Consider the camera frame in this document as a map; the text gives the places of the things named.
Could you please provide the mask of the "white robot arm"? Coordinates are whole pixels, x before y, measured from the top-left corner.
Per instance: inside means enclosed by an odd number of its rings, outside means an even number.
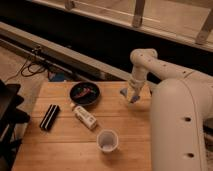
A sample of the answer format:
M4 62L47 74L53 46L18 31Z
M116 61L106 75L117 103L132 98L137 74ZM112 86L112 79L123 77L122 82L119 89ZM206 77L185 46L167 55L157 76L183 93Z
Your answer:
M135 49L130 60L129 102L149 73L160 79L150 106L152 171L207 171L203 122L213 117L213 76L159 60L154 49Z

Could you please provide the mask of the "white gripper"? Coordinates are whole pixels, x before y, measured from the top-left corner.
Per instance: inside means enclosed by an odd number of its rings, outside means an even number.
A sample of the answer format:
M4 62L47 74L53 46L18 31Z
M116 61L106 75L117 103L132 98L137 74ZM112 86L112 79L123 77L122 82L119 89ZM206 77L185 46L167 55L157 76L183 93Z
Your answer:
M137 80L134 77L130 77L128 83L130 87L127 88L126 98L127 98L127 101L131 103L134 96L134 90L140 91L142 87L144 86L145 81Z

